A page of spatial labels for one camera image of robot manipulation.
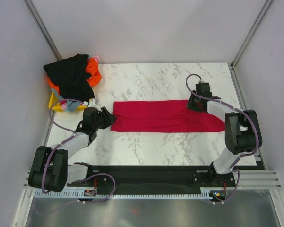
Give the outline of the crimson red t shirt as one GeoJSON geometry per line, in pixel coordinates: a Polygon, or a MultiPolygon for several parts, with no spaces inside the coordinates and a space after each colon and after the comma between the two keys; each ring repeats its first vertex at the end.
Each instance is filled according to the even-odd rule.
{"type": "Polygon", "coordinates": [[[187,100],[117,101],[111,126],[115,132],[211,133],[222,132],[222,120],[187,108],[187,100]]]}

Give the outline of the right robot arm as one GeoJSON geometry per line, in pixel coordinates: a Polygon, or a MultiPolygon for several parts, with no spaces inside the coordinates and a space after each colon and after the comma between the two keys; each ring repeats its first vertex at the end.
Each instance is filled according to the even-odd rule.
{"type": "Polygon", "coordinates": [[[213,96],[209,83],[198,82],[191,92],[187,107],[211,114],[225,126],[225,149],[206,172],[193,173],[193,182],[201,187],[234,186],[233,169],[242,157],[251,156],[262,145],[257,114],[254,110],[240,110],[213,96]]]}

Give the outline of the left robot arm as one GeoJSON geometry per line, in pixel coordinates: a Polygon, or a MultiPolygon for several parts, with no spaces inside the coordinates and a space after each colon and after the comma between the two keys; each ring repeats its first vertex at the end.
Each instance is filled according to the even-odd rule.
{"type": "Polygon", "coordinates": [[[94,174],[88,170],[87,164],[68,164],[78,151],[88,147],[96,138],[99,129],[112,126],[117,117],[105,107],[87,107],[83,118],[72,135],[52,146],[37,148],[28,177],[28,185],[41,189],[43,193],[61,192],[72,182],[79,181],[84,186],[94,182],[94,174]]]}

